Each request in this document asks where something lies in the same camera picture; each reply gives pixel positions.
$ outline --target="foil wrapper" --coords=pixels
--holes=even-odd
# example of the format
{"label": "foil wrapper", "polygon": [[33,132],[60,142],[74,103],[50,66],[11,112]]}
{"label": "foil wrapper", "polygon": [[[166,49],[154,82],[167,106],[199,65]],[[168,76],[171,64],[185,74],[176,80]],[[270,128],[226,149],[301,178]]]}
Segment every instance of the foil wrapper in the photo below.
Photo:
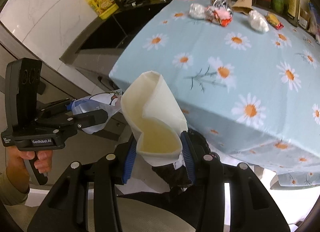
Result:
{"label": "foil wrapper", "polygon": [[211,0],[211,6],[226,9],[230,15],[233,15],[231,0]]}
{"label": "foil wrapper", "polygon": [[261,33],[269,31],[268,22],[265,17],[256,10],[251,10],[248,16],[249,24],[253,29]]}
{"label": "foil wrapper", "polygon": [[207,7],[192,3],[189,10],[189,16],[195,19],[205,19],[206,18]]}
{"label": "foil wrapper", "polygon": [[189,10],[192,18],[209,20],[224,27],[231,22],[232,15],[231,0],[211,0],[208,7],[193,3]]}

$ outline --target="brown paper bag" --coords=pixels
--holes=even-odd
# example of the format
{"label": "brown paper bag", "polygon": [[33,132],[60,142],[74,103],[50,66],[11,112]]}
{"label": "brown paper bag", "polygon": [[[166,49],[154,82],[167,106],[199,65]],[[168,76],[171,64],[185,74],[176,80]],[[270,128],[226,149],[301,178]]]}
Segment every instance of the brown paper bag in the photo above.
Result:
{"label": "brown paper bag", "polygon": [[232,6],[234,12],[248,15],[252,8],[252,0],[237,0]]}

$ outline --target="marble wall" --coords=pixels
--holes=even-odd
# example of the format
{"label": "marble wall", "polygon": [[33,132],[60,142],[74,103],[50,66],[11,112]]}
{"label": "marble wall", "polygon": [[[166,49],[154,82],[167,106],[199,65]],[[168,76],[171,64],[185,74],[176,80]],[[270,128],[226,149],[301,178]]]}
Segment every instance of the marble wall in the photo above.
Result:
{"label": "marble wall", "polygon": [[8,0],[0,21],[35,55],[88,93],[102,90],[59,60],[97,17],[85,0]]}

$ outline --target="sleeve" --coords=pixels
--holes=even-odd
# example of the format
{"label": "sleeve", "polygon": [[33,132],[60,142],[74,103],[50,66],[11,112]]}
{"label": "sleeve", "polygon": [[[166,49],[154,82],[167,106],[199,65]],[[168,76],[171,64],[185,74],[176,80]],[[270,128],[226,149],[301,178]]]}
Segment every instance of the sleeve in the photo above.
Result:
{"label": "sleeve", "polygon": [[25,203],[28,198],[28,193],[19,192],[9,181],[7,173],[0,175],[0,200],[4,205],[13,206]]}

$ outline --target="tablecloth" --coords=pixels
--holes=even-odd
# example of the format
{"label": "tablecloth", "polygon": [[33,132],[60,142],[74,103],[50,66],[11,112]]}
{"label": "tablecloth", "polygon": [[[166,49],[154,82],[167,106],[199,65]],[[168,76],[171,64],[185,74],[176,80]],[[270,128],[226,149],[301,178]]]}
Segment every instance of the tablecloth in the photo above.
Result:
{"label": "tablecloth", "polygon": [[[135,36],[109,77],[123,90],[163,75],[188,126],[235,159],[275,171],[283,186],[320,184],[320,46],[300,28],[261,34],[234,14],[225,28],[173,0]],[[266,15],[267,11],[257,9]]]}

